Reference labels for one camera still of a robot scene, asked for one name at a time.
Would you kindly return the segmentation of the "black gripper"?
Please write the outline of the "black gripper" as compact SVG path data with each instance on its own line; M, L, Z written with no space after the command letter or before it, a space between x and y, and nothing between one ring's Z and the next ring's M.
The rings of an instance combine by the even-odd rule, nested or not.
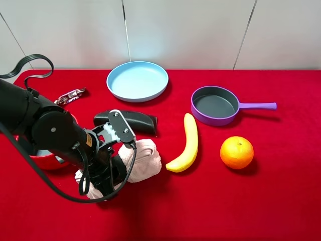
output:
M88 195L90 191L97 190L103 197L115 196L127 182L127 175L119 189L114 189L113 173L113 145L122 143L120 138L115 134L112 125L105 123L94 129L84 129L87 135L86 145L92 151L89 157L82 153L83 170L82 170L82 194Z

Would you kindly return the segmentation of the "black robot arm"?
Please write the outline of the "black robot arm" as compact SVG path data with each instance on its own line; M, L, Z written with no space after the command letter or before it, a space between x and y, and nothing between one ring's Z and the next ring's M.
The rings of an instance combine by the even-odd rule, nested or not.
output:
M119 142L135 147L135 136L122 113L113 110L106 124L85 129L74 117L33 89L1 81L1 132L24 156L19 136L36 150L47 150L81 172L79 192L93 185L102 199L113 197L126 183L132 168L114 155Z

